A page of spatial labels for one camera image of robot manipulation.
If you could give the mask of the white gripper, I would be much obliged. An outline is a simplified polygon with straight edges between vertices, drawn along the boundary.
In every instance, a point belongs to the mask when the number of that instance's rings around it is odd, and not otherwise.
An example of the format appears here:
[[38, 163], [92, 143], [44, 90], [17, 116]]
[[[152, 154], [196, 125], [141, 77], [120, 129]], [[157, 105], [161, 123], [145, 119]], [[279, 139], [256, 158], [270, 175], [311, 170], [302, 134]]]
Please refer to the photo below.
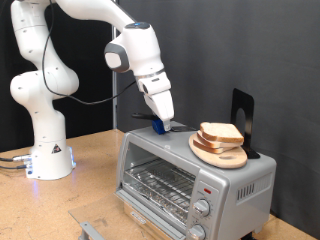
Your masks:
[[170, 131], [170, 120], [174, 117], [171, 92], [166, 90], [153, 95], [144, 95], [144, 99], [149, 108], [163, 121], [164, 130]]

